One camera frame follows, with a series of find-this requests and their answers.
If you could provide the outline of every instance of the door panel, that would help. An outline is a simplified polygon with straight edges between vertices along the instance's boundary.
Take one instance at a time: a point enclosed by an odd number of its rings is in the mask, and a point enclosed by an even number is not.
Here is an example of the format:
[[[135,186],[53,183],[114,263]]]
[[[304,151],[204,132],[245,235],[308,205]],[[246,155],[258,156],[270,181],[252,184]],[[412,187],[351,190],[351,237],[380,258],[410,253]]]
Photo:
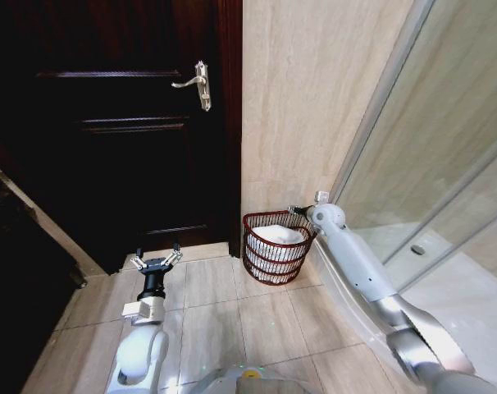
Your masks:
[[[138,246],[228,239],[218,7],[0,2],[0,143],[28,194],[107,272]],[[198,60],[209,112],[195,85],[171,87]]]

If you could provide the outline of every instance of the door frame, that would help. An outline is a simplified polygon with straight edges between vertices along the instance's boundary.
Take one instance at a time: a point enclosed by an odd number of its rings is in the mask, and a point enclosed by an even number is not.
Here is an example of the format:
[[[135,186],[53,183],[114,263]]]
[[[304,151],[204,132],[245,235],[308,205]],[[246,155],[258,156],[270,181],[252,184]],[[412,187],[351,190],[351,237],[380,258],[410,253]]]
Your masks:
[[[241,237],[241,89],[243,0],[213,0],[215,28],[219,45],[222,92],[217,95],[223,107],[223,130],[226,138],[227,231],[229,253],[240,257]],[[0,168],[39,207],[45,197],[25,174],[15,158],[0,143]]]
[[[241,253],[241,98],[243,0],[216,0],[226,133],[229,254]]]

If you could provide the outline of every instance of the door lock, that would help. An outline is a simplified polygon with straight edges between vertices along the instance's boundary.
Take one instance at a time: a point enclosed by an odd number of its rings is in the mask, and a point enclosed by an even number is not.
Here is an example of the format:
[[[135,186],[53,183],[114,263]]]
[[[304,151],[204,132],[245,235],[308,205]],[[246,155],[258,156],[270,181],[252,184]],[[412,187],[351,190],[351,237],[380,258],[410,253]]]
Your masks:
[[[203,61],[199,61],[196,64],[196,76],[191,80],[178,84],[176,82],[172,82],[172,87],[174,88],[186,88],[187,86],[196,84],[198,86],[198,95],[199,101],[201,101],[201,108],[205,111],[208,111],[212,106],[210,101],[210,86],[208,84],[208,71],[207,65],[203,63]]]

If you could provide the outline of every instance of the floor drain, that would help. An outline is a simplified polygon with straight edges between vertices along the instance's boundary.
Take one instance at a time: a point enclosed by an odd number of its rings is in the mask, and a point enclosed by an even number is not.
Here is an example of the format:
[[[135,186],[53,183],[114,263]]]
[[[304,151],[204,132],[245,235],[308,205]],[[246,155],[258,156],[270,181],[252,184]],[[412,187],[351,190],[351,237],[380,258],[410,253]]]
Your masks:
[[[421,256],[422,254],[426,253],[426,250],[423,249],[423,247],[421,247],[420,245],[412,245],[411,246],[411,251],[413,253],[416,253],[418,256]]]

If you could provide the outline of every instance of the white towel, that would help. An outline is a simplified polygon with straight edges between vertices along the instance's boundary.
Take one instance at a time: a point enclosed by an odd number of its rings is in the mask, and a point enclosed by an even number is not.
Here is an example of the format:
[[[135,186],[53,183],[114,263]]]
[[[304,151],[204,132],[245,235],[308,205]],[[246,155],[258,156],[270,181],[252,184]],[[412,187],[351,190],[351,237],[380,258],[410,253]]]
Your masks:
[[[273,224],[272,226],[255,227],[252,229],[257,236],[264,240],[274,242],[275,244],[290,245],[303,242],[304,238],[301,232],[291,230],[290,228]]]
[[[279,226],[276,224],[272,226],[255,227],[253,228],[253,231],[264,240],[274,242],[276,244],[292,245],[298,244],[305,240],[305,237],[301,232],[291,230],[287,227]],[[303,249],[302,246],[295,248],[277,248],[275,246],[266,245],[252,235],[248,236],[248,245],[252,248],[252,250],[254,250],[262,257],[275,261],[288,261],[291,259],[296,259],[299,257],[301,250]],[[245,252],[252,264],[260,269],[265,270],[268,273],[286,272],[284,270],[285,267],[283,267],[283,264],[269,263],[266,260],[259,258],[246,246]],[[260,272],[258,271],[254,272],[256,276],[260,277],[259,273]]]

